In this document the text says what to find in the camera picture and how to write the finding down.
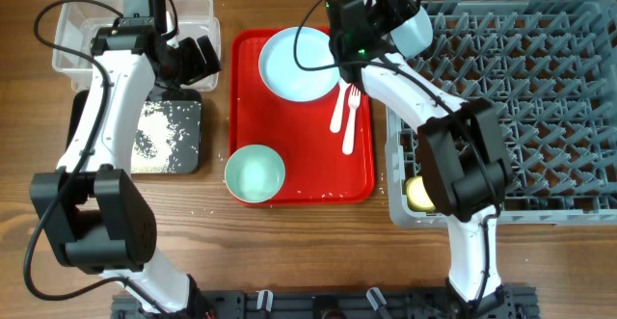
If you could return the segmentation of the light blue bowl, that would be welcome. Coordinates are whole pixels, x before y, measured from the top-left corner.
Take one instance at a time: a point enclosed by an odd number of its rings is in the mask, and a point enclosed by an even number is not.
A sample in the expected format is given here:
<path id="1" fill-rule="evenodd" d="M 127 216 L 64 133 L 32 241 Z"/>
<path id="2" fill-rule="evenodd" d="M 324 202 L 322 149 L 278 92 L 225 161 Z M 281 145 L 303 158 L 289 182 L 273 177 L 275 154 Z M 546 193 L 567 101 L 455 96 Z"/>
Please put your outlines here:
<path id="1" fill-rule="evenodd" d="M 411 59 L 431 45 L 433 25 L 427 11 L 420 7 L 416 15 L 393 29 L 389 34 L 397 50 L 406 59 Z"/>

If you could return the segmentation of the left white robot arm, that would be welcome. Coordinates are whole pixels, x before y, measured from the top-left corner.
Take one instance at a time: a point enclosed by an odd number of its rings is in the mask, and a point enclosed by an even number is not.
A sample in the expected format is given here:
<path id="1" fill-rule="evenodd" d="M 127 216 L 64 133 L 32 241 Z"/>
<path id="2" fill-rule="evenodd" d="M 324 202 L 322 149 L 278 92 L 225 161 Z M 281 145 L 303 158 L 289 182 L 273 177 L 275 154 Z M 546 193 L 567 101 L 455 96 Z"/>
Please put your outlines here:
<path id="1" fill-rule="evenodd" d="M 92 83 L 56 169 L 38 173 L 30 198 L 57 261 L 116 282 L 156 318 L 210 318 L 213 305 L 156 247 L 157 226 L 134 185 L 131 153 L 146 100 L 218 73 L 208 37 L 180 39 L 173 0 L 123 0 L 84 54 Z"/>

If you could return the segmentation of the yellow plastic cup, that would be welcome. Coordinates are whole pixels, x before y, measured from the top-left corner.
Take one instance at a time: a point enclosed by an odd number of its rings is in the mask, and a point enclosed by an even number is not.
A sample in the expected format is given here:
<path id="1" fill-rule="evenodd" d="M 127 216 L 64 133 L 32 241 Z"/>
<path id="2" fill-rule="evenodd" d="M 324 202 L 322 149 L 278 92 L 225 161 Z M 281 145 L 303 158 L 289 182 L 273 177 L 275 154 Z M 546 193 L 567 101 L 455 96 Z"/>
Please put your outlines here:
<path id="1" fill-rule="evenodd" d="M 405 195 L 407 204 L 415 212 L 431 212 L 435 210 L 435 204 L 429 198 L 423 183 L 422 176 L 415 176 L 405 183 Z"/>

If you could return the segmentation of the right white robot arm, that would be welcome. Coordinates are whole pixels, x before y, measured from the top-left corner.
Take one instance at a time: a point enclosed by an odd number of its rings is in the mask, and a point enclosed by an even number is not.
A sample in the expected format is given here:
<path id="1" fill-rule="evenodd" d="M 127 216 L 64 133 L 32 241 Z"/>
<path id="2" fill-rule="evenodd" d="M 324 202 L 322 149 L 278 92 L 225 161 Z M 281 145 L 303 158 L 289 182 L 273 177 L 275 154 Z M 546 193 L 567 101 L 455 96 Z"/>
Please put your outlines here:
<path id="1" fill-rule="evenodd" d="M 387 105 L 416 133 L 424 190 L 447 218 L 448 285 L 459 306 L 496 304 L 496 220 L 513 180 L 493 105 L 447 93 L 408 62 L 433 24 L 421 0 L 325 0 L 330 50 L 344 82 Z"/>

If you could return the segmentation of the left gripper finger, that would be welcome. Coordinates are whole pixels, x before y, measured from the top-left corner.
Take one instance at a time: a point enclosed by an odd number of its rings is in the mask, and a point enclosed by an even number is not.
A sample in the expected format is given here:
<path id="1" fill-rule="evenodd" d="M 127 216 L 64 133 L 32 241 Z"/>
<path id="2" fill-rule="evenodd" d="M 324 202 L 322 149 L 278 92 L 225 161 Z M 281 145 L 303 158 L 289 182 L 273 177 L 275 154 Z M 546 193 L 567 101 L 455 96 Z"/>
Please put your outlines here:
<path id="1" fill-rule="evenodd" d="M 197 39 L 197 44 L 201 50 L 203 56 L 203 72 L 204 73 L 218 73 L 222 70 L 221 62 L 218 54 L 209 38 L 209 36 L 202 36 Z"/>
<path id="2" fill-rule="evenodd" d="M 191 86 L 208 76 L 209 74 L 205 71 L 180 72 L 175 78 L 169 80 L 169 85 L 171 87 L 179 87 L 181 85 Z"/>

